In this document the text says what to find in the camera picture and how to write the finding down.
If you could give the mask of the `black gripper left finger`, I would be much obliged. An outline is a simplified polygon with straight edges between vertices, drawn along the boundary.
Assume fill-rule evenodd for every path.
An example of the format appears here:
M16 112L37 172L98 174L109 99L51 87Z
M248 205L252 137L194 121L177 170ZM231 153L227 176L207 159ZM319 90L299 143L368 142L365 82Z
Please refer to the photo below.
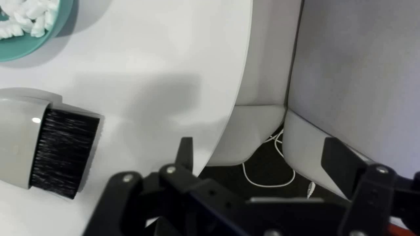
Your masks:
M186 137L176 161L159 172L114 175L83 236L245 236L243 201L192 170L193 140Z

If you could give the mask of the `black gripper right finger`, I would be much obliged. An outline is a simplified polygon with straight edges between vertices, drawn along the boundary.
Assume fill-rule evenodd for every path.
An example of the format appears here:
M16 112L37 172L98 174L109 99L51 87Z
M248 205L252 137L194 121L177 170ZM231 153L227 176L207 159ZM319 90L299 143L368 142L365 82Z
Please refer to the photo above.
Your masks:
M336 138L326 138L322 168L350 201L340 226L343 236L386 236L391 218L420 235L420 179L399 176L392 168L366 163Z

